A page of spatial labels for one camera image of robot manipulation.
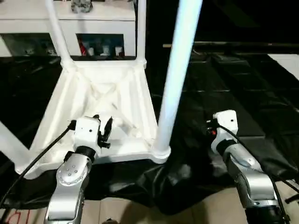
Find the tiled floor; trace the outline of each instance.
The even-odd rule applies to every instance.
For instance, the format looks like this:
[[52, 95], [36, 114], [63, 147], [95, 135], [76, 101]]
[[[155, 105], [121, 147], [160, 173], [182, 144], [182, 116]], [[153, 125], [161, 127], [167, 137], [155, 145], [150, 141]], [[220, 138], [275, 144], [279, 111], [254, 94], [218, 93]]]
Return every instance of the tiled floor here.
[[[278, 183], [283, 199], [295, 192]], [[299, 223], [299, 205], [293, 202], [285, 204], [285, 209], [292, 223]], [[46, 209], [31, 210], [28, 224], [42, 224]], [[26, 224], [27, 210], [21, 211], [19, 224]], [[82, 224], [101, 224], [107, 219], [114, 219], [121, 224], [246, 224], [244, 210], [240, 204], [236, 189], [226, 189], [211, 195], [202, 202], [174, 216], [165, 216], [156, 208], [119, 198], [106, 198], [100, 202], [85, 201]], [[17, 224], [17, 216], [10, 220], [10, 224]]]

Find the black tarp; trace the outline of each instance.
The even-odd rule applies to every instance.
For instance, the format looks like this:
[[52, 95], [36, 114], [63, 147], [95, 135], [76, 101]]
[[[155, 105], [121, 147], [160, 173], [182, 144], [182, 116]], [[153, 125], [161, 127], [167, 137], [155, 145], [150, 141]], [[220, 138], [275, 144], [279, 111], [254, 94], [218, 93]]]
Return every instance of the black tarp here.
[[[146, 75], [158, 117], [168, 64], [168, 50], [149, 60]], [[60, 74], [50, 59], [2, 61], [0, 120], [30, 145]], [[192, 54], [165, 164], [149, 160], [93, 166], [85, 198], [122, 197], [174, 214], [206, 196], [233, 185], [210, 155], [206, 120], [218, 111], [237, 111], [238, 135], [269, 174], [298, 176], [299, 81], [267, 55]], [[1, 192], [17, 176], [14, 167], [0, 170]], [[56, 185], [55, 170], [23, 180], [11, 192], [7, 207], [47, 206]]]

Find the white pole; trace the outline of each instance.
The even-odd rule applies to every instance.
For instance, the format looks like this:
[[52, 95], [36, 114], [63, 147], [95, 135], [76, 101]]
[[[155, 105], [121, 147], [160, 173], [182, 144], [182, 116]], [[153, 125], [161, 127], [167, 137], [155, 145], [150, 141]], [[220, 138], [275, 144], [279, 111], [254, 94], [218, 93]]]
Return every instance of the white pole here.
[[145, 30], [146, 30], [146, 0], [138, 0], [137, 21], [137, 61], [143, 64], [145, 60]]
[[67, 45], [64, 39], [64, 35], [60, 28], [59, 20], [54, 8], [54, 1], [45, 0], [45, 3], [48, 10], [49, 19], [54, 32], [54, 36], [58, 45], [58, 51], [61, 56], [61, 64], [65, 66], [66, 69], [70, 69], [70, 67], [74, 66], [74, 62], [70, 57], [70, 53], [67, 49]]
[[197, 29], [202, 0], [180, 0], [174, 30], [167, 78], [164, 87], [159, 126], [152, 152], [170, 153], [169, 142]]
[[31, 160], [29, 150], [0, 122], [0, 151], [9, 158], [15, 168], [28, 165]]

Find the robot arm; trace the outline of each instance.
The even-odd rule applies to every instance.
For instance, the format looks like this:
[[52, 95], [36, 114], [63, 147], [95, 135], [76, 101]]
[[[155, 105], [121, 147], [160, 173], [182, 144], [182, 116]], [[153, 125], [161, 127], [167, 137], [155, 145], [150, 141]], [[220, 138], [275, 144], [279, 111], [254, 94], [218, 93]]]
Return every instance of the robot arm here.
[[284, 224], [271, 179], [250, 152], [220, 127], [237, 134], [236, 112], [218, 112], [208, 123], [208, 129], [216, 134], [211, 148], [222, 156], [229, 175], [236, 183], [248, 223]]
[[56, 173], [57, 186], [51, 197], [45, 224], [79, 224], [84, 204], [84, 190], [88, 185], [88, 174], [92, 163], [111, 133], [112, 118], [101, 135], [100, 120], [83, 117], [76, 122], [74, 134], [75, 152], [68, 152], [64, 163]]

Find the white cabinet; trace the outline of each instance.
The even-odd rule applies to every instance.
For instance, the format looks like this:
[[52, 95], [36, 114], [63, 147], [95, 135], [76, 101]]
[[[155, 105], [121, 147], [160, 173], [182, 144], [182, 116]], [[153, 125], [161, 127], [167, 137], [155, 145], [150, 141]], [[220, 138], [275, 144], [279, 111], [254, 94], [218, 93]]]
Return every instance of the white cabinet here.
[[85, 48], [93, 48], [98, 55], [98, 48], [110, 45], [113, 50], [123, 47], [125, 56], [135, 56], [134, 21], [62, 20], [60, 24], [70, 55], [82, 55], [80, 45], [83, 43]]
[[[73, 13], [70, 1], [55, 1], [54, 5], [71, 56], [136, 55], [132, 1], [93, 2], [86, 14]], [[0, 3], [1, 57], [57, 54], [43, 0]]]
[[48, 20], [0, 20], [0, 56], [56, 56]]

